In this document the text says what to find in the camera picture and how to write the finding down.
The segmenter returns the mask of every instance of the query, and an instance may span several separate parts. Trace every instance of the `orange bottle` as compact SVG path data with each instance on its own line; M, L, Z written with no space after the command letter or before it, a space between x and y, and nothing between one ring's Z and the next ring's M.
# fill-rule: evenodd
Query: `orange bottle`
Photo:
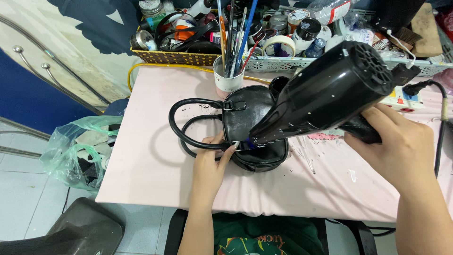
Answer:
M176 28L176 30L178 30L178 29L186 29L186 28L191 28L191 27L196 27L196 26L197 26L197 22L191 15L183 14L181 16L181 18L179 18L176 21L175 28ZM194 34L195 34L195 32L176 32L176 33L174 33L174 38L176 40L184 41L184 40L187 40L189 37L191 37Z

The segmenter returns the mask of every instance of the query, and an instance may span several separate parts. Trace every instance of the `tiled floor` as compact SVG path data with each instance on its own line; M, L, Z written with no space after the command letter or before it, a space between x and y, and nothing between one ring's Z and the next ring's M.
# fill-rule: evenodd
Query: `tiled floor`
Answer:
M0 131L15 130L0 123ZM21 135L0 134L0 146L42 153L46 142ZM37 159L0 153L0 240L20 240L45 235L54 222L79 197L96 194L68 187L42 172ZM175 208L125 204L101 204L117 215L126 230L116 255L162 255ZM330 255L358 254L354 236L340 224L326 222ZM366 222L369 226L392 226ZM375 238L380 255L395 255L395 236Z

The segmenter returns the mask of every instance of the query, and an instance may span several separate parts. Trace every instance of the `yellow cable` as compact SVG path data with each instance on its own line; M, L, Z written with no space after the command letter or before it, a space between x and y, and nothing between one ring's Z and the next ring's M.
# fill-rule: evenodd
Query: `yellow cable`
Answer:
M185 68L198 69L198 70L209 72L209 73L213 73L214 72L214 70L212 70L212 69L208 69L208 68L204 68L204 67L200 67L200 66L196 66L196 65L189 65L189 64L150 64L150 63L140 63L140 64L136 64L133 67L131 67L129 69L129 72L127 73L127 86L129 87L129 90L131 92L132 92L132 87L130 86L130 73L137 66L143 66L143 65L163 66L163 67L185 67ZM248 80L254 80L254 81L257 81L257 82L261 82L261 83L264 83L264 84L270 84L270 81L263 80L263 79L260 79L260 78L255 78L255 77L250 77L250 76L244 76L244 78L248 79Z

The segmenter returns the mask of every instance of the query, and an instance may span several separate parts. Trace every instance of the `chair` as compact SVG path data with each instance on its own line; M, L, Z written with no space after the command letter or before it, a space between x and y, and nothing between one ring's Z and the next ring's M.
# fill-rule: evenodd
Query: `chair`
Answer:
M173 214L169 231L167 234L167 243L165 244L164 255L176 255L179 245L183 238L184 227L188 211L177 209ZM329 255L329 247L327 243L326 221L323 218L310 218L318 230L318 238L321 241L325 255ZM359 246L360 255L377 255L376 243L370 229L361 221L336 220L347 226L356 238Z
M61 214L47 235L0 242L0 254L114 255L124 230L116 216L80 197Z

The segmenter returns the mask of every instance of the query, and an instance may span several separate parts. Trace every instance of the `fingernail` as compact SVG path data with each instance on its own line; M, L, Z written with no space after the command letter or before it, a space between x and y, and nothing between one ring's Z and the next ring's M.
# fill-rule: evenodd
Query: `fingernail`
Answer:
M236 142L233 144L233 147L231 147L231 150L232 150L233 152L235 152L236 149L237 149L238 147L239 147L239 141L236 141Z

